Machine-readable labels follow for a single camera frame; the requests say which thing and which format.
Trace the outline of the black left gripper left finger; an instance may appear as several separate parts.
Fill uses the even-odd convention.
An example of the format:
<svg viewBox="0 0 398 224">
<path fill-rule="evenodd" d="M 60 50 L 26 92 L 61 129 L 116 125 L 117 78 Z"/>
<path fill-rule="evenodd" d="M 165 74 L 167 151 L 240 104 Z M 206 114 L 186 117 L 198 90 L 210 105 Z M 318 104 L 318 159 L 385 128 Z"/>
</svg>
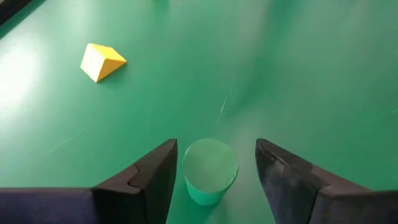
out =
<svg viewBox="0 0 398 224">
<path fill-rule="evenodd" d="M 169 139 L 94 187 L 2 188 L 1 223 L 165 223 L 177 160 Z"/>
</svg>

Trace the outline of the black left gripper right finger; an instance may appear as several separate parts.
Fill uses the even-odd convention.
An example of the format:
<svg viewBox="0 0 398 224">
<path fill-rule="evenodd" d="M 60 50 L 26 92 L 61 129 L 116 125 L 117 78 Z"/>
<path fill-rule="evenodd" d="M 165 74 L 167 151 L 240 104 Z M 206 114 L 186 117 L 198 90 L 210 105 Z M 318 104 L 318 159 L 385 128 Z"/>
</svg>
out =
<svg viewBox="0 0 398 224">
<path fill-rule="evenodd" d="M 266 139 L 255 157 L 276 224 L 397 224 L 396 190 L 367 189 Z"/>
</svg>

